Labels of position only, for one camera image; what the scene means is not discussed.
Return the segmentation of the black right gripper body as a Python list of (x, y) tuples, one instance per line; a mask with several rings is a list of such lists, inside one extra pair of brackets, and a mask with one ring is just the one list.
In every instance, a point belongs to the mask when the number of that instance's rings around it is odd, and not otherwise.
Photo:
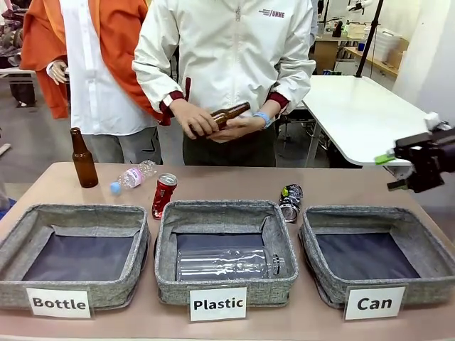
[(396, 157), (412, 164), (412, 171), (405, 178), (414, 193), (443, 185), (442, 173), (454, 172), (453, 128), (399, 139), (394, 150)]

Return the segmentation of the person's left hand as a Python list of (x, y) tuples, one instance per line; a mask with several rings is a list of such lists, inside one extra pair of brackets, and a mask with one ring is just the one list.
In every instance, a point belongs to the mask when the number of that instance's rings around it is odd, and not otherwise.
[(238, 117), (228, 120), (224, 129), (212, 133), (208, 139), (224, 143), (260, 131), (265, 125), (266, 121), (262, 117)]

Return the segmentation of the person's right hand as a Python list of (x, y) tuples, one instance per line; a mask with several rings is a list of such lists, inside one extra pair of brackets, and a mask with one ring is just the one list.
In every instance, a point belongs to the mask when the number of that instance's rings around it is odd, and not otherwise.
[(217, 123), (205, 109), (184, 99), (172, 101), (169, 108), (190, 139), (208, 136), (219, 130)]

